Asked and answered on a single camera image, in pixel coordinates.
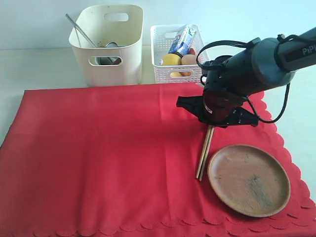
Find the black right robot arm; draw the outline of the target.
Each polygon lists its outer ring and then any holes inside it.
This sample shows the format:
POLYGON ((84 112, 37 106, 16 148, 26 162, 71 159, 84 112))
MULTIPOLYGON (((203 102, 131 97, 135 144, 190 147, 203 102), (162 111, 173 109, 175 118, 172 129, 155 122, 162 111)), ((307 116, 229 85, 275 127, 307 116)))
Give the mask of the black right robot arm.
POLYGON ((282 109, 278 117, 270 121, 276 122, 285 111, 290 82, 296 71, 316 63, 315 29, 299 36, 281 34, 277 38, 255 38, 249 42, 220 40, 207 44, 200 52, 222 45, 243 50, 234 56, 222 55, 198 63, 206 78, 201 82, 202 95, 179 96, 176 103, 200 122, 216 127, 267 123, 256 110, 249 112, 242 105, 250 101, 252 94, 286 86, 282 109))

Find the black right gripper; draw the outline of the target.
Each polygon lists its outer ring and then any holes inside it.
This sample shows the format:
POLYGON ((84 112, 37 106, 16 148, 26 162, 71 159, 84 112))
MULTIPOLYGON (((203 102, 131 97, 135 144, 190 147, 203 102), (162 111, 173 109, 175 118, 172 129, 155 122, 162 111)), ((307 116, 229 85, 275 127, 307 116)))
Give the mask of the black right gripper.
POLYGON ((257 116, 242 107, 249 94, 249 59, 219 56, 202 67, 206 76, 202 96, 178 96, 176 106, 195 116, 204 114, 208 124, 218 127, 257 126, 257 116))

